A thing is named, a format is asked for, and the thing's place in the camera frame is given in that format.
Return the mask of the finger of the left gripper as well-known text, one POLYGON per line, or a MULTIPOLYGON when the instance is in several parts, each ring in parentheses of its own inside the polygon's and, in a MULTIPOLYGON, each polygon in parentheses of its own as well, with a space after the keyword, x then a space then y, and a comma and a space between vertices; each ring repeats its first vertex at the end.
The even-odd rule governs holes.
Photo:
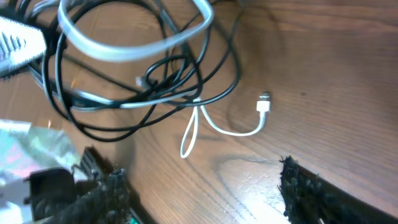
POLYGON ((43 32, 33 26, 1 16, 1 76, 40 58, 47 50, 43 32))

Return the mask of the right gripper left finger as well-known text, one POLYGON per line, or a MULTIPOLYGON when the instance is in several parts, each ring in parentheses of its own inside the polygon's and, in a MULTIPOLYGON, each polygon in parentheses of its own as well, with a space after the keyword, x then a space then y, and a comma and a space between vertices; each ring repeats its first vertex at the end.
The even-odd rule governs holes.
POLYGON ((124 170, 75 182, 65 169, 40 173, 40 214, 53 224, 131 222, 131 196, 124 170))

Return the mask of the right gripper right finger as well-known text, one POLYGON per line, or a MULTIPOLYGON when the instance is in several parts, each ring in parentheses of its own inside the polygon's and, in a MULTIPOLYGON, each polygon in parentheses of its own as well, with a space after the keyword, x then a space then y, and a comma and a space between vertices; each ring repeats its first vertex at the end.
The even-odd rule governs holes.
POLYGON ((397 218, 350 195, 301 166, 292 156, 283 157, 279 190, 284 216, 290 223, 389 224, 397 218))

